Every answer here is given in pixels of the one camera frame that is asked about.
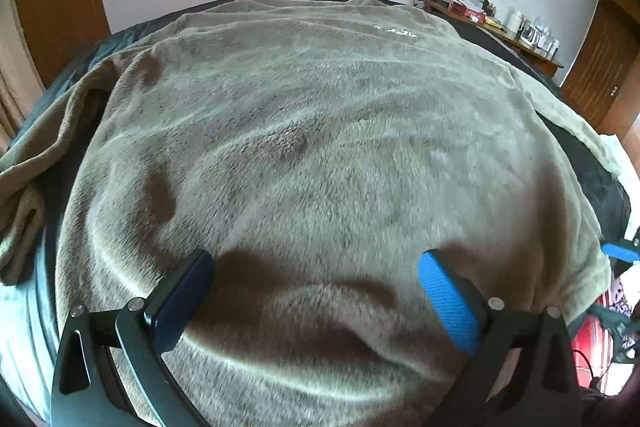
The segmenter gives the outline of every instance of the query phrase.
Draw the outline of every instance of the metal screw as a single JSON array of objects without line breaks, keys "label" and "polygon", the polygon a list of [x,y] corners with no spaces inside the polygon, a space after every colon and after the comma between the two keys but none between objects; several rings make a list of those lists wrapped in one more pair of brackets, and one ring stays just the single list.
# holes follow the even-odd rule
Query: metal screw
[{"label": "metal screw", "polygon": [[137,312],[145,305],[145,299],[142,297],[133,297],[128,303],[127,308],[132,312]]},{"label": "metal screw", "polygon": [[83,313],[84,313],[84,306],[82,306],[82,304],[76,304],[73,308],[71,308],[70,315],[76,319]]},{"label": "metal screw", "polygon": [[555,306],[549,306],[549,307],[546,309],[546,313],[547,313],[550,317],[553,317],[553,318],[555,318],[555,319],[559,319],[559,318],[562,316],[562,314],[561,314],[560,310],[559,310],[558,308],[556,308]]},{"label": "metal screw", "polygon": [[486,303],[489,304],[489,308],[497,312],[504,309],[504,301],[499,297],[491,297]]}]

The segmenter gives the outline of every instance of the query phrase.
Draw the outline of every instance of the blue textured pad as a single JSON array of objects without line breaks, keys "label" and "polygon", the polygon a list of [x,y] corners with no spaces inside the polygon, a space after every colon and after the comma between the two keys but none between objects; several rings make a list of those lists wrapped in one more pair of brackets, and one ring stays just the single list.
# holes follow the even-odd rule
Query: blue textured pad
[{"label": "blue textured pad", "polygon": [[465,299],[429,252],[420,257],[418,279],[456,349],[474,355],[481,328]]},{"label": "blue textured pad", "polygon": [[618,245],[612,245],[611,243],[605,243],[602,245],[602,253],[609,257],[613,257],[614,259],[626,261],[627,263],[638,261],[638,254],[636,252],[619,247]]}]

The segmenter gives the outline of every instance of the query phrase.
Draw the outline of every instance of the black cable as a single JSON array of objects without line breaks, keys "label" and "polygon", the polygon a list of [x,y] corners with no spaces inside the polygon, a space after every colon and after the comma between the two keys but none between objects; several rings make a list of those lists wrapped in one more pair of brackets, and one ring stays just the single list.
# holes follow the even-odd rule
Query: black cable
[{"label": "black cable", "polygon": [[587,358],[587,355],[585,355],[583,352],[581,352],[580,349],[573,349],[572,351],[574,353],[578,353],[584,359],[584,361],[587,363],[587,367],[589,368],[589,373],[591,373],[591,380],[593,380],[593,369],[591,368],[591,363],[589,362],[589,359]]}]

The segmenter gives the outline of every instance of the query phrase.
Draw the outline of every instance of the dark bedding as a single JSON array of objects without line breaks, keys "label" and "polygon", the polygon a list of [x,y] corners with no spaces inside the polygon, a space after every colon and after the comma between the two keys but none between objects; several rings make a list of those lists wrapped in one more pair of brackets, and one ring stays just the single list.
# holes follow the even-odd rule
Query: dark bedding
[{"label": "dark bedding", "polygon": [[[100,42],[94,48],[76,58],[53,82],[34,108],[32,115],[27,119],[20,133],[18,133],[18,137],[57,97],[70,89],[104,57],[120,51],[140,38],[164,27],[183,13],[205,10],[229,1],[231,0],[220,0],[174,12],[153,21],[132,26]],[[558,87],[549,77],[533,69],[498,39],[475,26],[456,20],[449,20],[449,22],[453,24],[463,39],[482,46],[516,68],[530,74],[551,90],[556,97],[562,98]],[[544,118],[542,120],[568,156],[582,190],[595,210],[604,237],[607,239],[622,237],[630,215],[629,199],[622,186],[612,178],[579,140]],[[15,367],[17,369],[18,359],[15,359],[14,363],[11,363],[10,360],[3,360],[2,371],[12,391],[30,409],[44,418],[49,416],[48,404],[50,396],[47,389],[50,386],[50,375],[52,375],[52,366],[59,342],[55,318],[53,282],[57,235],[76,172],[78,172],[84,151],[91,140],[93,130],[95,130],[98,121],[99,118],[91,129],[76,140],[72,153],[65,155],[63,160],[39,178],[38,183],[45,199],[47,211],[43,231],[31,256],[33,268],[29,269],[28,267],[25,270],[23,280],[15,287],[0,288],[0,299],[11,301],[20,305],[21,309],[24,309],[28,326],[24,331],[17,331],[16,335],[29,335],[30,347],[28,349],[33,355],[31,365],[41,368],[37,381],[33,380],[32,375],[23,377],[17,371],[14,375],[6,373],[5,367]],[[29,326],[33,324],[38,324],[40,327],[33,328]],[[4,358],[18,357],[20,354],[2,353],[1,356]]]}]

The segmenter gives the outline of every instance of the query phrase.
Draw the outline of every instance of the black bed sheet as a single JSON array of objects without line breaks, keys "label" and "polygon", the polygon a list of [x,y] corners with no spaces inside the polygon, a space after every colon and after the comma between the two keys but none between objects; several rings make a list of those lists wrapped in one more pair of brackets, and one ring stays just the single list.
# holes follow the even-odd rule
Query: black bed sheet
[{"label": "black bed sheet", "polygon": [[[88,70],[103,58],[159,30],[177,19],[183,13],[206,10],[230,1],[233,0],[219,0],[173,12],[158,19],[132,26],[100,42],[73,60],[65,71],[57,77],[49,89],[47,89],[42,99],[37,103],[30,117],[25,121],[17,138],[33,124],[36,118],[39,117],[55,99],[69,90]],[[398,4],[385,0],[381,1],[390,6]],[[559,88],[549,77],[535,70],[524,61],[523,58],[508,49],[498,39],[480,28],[450,19],[444,14],[439,14],[438,16],[448,20],[457,30],[461,38],[478,44],[497,57],[506,60],[519,70],[532,75],[553,92],[556,97],[562,100]],[[630,215],[630,202],[624,188],[600,165],[584,144],[564,129],[543,117],[541,118],[549,128],[549,131],[554,134],[569,158],[576,172],[578,181],[582,186],[582,190],[595,210],[604,237],[607,239],[623,237]],[[33,315],[27,317],[27,320],[36,320],[43,325],[46,324],[46,327],[43,327],[44,338],[34,338],[32,339],[32,343],[44,343],[53,360],[59,343],[54,299],[54,264],[58,232],[76,173],[78,172],[80,162],[98,122],[99,118],[94,121],[91,128],[75,140],[70,153],[65,155],[60,162],[37,180],[45,200],[47,209],[46,220],[42,233],[39,235],[31,254],[31,262],[30,265],[28,265],[28,268],[31,267],[31,269],[26,269],[18,285],[12,288],[15,292],[16,299],[29,299],[32,301],[35,299],[37,302],[37,306],[27,307],[28,313]]]}]

